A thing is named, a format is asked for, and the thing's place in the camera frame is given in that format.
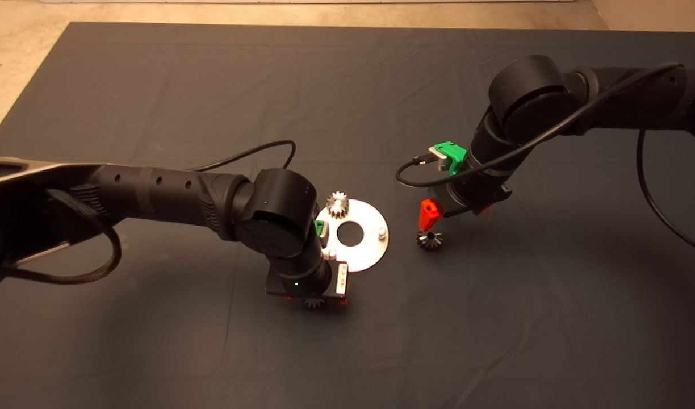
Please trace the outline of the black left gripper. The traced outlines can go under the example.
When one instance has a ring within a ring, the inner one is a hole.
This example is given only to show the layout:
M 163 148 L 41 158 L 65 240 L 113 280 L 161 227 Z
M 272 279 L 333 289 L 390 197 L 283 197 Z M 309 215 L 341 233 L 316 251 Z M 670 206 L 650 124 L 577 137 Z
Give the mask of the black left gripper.
M 322 260 L 304 274 L 287 276 L 270 269 L 265 280 L 265 292 L 269 295 L 283 296 L 285 300 L 337 299 L 340 305 L 347 306 L 348 265 L 335 260 Z

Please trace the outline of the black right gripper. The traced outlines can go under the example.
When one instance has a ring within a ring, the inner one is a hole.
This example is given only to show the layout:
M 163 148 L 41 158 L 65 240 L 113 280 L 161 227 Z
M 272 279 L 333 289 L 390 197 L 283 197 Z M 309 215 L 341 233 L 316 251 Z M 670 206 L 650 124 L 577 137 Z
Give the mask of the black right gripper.
M 433 199 L 420 203 L 418 230 L 430 231 L 442 216 L 449 218 L 465 212 L 480 215 L 488 211 L 513 194 L 506 186 L 512 175 L 512 171 L 485 170 L 434 186 Z

